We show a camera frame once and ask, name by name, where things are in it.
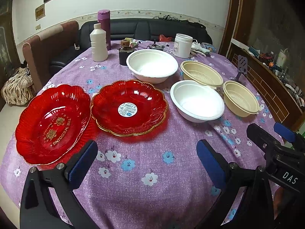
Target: floral tablecloth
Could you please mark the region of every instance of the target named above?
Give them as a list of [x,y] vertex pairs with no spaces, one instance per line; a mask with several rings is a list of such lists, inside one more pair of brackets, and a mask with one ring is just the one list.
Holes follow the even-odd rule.
[[[143,42],[138,48],[146,48],[150,43]],[[135,79],[127,66],[119,64],[117,48],[118,42],[112,42],[108,59],[100,63],[93,62],[89,48],[52,77],[43,90],[68,83],[83,87],[92,96],[114,81]],[[172,49],[173,43],[170,43],[165,51],[172,54]],[[176,59],[178,64],[185,60]],[[218,54],[190,59],[211,66],[224,81],[237,75],[236,67]],[[228,162],[234,161],[248,169],[265,165],[263,152],[246,136],[249,124],[258,124],[282,142],[273,131],[274,120],[265,102],[244,76],[240,80],[260,104],[257,115],[240,118],[225,107],[221,118],[201,124],[181,117],[170,99],[170,87],[182,79],[179,68],[164,83],[156,85],[164,92],[169,111],[165,122],[145,137],[115,137],[100,131],[95,139],[99,153],[81,187],[74,193],[100,228],[191,228],[204,217],[220,193],[197,157],[198,140],[206,139]],[[2,186],[16,205],[21,200],[30,167],[16,152],[13,135],[0,177]],[[234,216],[236,204],[226,220]],[[68,221],[60,206],[58,211],[62,219]]]

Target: glove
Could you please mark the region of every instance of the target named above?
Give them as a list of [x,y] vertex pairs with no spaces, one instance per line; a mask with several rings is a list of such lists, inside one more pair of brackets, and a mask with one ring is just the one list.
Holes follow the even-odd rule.
[[191,54],[196,56],[196,54],[200,54],[206,57],[206,54],[209,54],[210,50],[202,48],[199,43],[192,43]]

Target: white wall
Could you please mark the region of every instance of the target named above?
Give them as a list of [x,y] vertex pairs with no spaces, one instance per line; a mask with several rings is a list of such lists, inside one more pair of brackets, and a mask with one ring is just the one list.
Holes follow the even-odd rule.
[[13,33],[16,45],[54,24],[96,13],[100,9],[146,9],[167,11],[200,18],[225,27],[229,0],[51,0],[45,4],[46,16],[35,20],[35,8],[43,0],[13,0]]

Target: decorative wall border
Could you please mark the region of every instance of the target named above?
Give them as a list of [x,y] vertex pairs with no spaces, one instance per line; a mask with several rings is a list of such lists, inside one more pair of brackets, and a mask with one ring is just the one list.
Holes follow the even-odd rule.
[[[216,24],[212,24],[210,22],[207,22],[205,20],[202,20],[200,18],[196,18],[196,17],[192,17],[192,16],[188,16],[188,15],[183,15],[183,14],[178,14],[178,13],[172,13],[172,12],[166,12],[166,11],[157,11],[157,10],[141,10],[141,9],[130,9],[130,10],[112,10],[110,12],[110,18],[111,19],[120,19],[120,18],[154,18],[155,16],[164,16],[164,15],[170,15],[173,17],[178,18],[179,20],[188,20],[190,22],[198,22],[203,24],[206,28],[212,29],[212,30],[216,30],[219,31],[221,33],[224,32],[224,27],[221,27],[219,25]],[[79,16],[79,17],[75,17],[63,22],[60,22],[58,24],[52,25],[56,26],[56,25],[60,25],[63,23],[66,23],[68,21],[77,21],[79,24],[79,27],[81,27],[85,22],[87,21],[94,21],[97,20],[97,12],[94,14],[89,14],[89,15],[83,15],[83,16]],[[37,33],[40,33],[44,30],[47,30],[51,27],[48,27],[46,29],[43,29],[41,31],[38,31]],[[29,38],[25,39],[24,41],[20,42],[19,44],[16,45],[17,48],[20,48],[23,46],[23,44],[31,39],[32,37],[34,37],[37,33],[33,34],[32,36],[30,36]]]

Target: beige plastic bowl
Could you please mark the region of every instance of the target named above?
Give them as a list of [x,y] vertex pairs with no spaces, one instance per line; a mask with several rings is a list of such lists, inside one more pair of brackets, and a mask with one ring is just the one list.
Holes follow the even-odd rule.
[[194,80],[212,89],[222,86],[222,76],[211,67],[192,60],[183,61],[180,65],[184,80]]
[[223,85],[224,100],[227,107],[240,117],[254,115],[259,110],[255,96],[245,86],[235,81],[226,81]]

